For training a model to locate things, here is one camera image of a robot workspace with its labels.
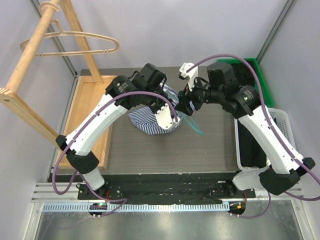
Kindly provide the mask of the blue white striped tank top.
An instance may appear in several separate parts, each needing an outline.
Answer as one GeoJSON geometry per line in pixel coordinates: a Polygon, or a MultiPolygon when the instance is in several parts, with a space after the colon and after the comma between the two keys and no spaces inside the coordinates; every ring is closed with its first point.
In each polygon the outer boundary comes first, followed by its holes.
{"type": "Polygon", "coordinates": [[[131,111],[128,114],[128,117],[136,128],[149,136],[153,136],[174,131],[183,122],[181,115],[179,113],[177,115],[180,118],[180,121],[170,129],[161,128],[157,123],[156,116],[147,106],[131,111]]]}

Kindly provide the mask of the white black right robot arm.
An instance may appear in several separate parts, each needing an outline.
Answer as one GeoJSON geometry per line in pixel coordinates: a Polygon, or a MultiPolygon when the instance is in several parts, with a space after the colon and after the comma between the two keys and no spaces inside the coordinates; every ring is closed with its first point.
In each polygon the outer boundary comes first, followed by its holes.
{"type": "Polygon", "coordinates": [[[232,65],[215,62],[206,71],[208,80],[198,76],[198,67],[193,63],[180,67],[179,78],[188,83],[178,93],[175,109],[191,116],[203,104],[221,105],[250,132],[270,161],[264,168],[237,173],[226,184],[226,193],[236,198],[246,189],[263,187],[278,196],[292,188],[315,166],[315,161],[296,151],[273,121],[258,91],[240,84],[232,65]]]}

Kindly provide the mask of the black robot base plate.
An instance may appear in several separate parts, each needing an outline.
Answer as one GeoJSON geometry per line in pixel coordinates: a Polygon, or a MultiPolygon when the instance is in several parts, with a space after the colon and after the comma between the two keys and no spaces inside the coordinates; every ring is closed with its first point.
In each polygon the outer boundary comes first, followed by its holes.
{"type": "Polygon", "coordinates": [[[253,199],[253,189],[239,190],[232,183],[233,172],[106,174],[103,186],[91,192],[78,183],[79,200],[112,200],[128,205],[204,205],[227,199],[253,199]]]}

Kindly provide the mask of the green plastic tray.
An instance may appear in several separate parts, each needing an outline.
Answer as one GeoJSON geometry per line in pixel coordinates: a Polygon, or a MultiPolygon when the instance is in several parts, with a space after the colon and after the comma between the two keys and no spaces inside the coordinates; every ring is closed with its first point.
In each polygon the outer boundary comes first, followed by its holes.
{"type": "MultiPolygon", "coordinates": [[[[267,86],[267,82],[262,74],[261,68],[255,58],[244,58],[249,65],[254,69],[254,72],[257,75],[257,78],[260,83],[260,87],[262,90],[262,95],[264,99],[264,103],[268,108],[274,107],[274,101],[272,99],[271,93],[269,91],[269,88],[267,86]]],[[[245,86],[250,85],[256,88],[258,90],[258,86],[256,84],[255,78],[252,75],[249,68],[244,65],[244,63],[237,59],[231,59],[231,58],[222,58],[218,59],[217,62],[226,62],[227,64],[230,64],[233,67],[233,71],[235,74],[235,77],[237,78],[238,82],[245,86]]]]}

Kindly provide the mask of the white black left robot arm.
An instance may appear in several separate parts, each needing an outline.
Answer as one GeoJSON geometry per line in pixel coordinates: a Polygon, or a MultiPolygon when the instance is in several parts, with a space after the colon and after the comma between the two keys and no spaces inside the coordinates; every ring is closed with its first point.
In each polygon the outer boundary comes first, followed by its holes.
{"type": "Polygon", "coordinates": [[[166,75],[151,63],[141,71],[135,71],[131,77],[116,76],[85,120],[68,135],[56,138],[62,155],[83,176],[93,198],[102,199],[107,188],[92,147],[118,118],[131,108],[144,105],[154,114],[161,129],[169,130],[178,123],[171,100],[163,90],[166,79],[166,75]]]}

